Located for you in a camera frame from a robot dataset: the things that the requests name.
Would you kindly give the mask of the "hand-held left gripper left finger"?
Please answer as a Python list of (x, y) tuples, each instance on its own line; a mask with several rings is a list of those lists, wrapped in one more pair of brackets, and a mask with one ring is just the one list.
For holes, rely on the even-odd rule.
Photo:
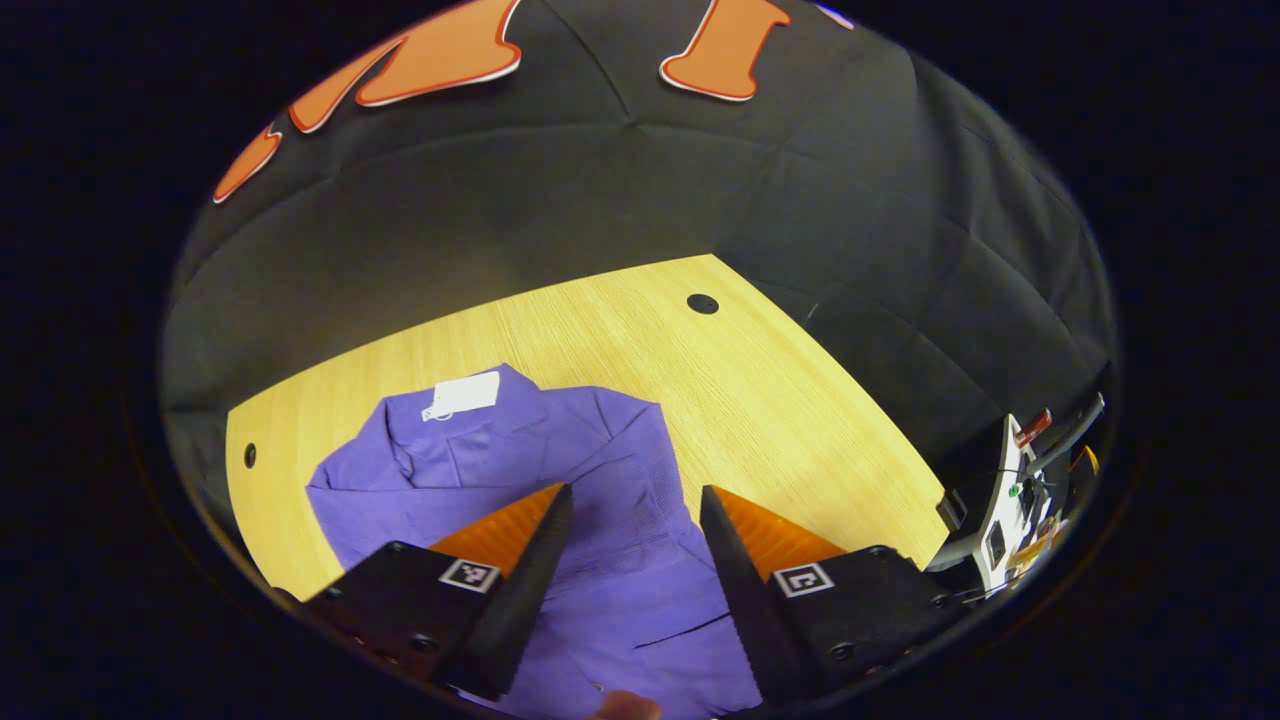
[(572, 489), (554, 484), (435, 544), (385, 543), (305, 600), (301, 620), (413, 685), (498, 701), (572, 520)]

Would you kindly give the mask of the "purple collared shirt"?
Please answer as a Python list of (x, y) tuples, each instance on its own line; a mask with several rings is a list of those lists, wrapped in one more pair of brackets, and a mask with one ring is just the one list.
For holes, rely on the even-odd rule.
[(573, 493), (571, 533), (495, 708), (584, 720), (613, 691), (657, 702), (660, 720), (760, 705), (658, 404), (541, 389), (499, 365), (381, 400), (306, 495), (349, 569), (392, 541), (435, 544), (556, 484)]

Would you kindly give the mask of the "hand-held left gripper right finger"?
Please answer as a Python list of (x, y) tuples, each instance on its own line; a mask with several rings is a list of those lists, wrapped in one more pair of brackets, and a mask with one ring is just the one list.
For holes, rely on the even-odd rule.
[(842, 550), (718, 486), (700, 525), (768, 703), (882, 674), (960, 620), (960, 601), (888, 546)]

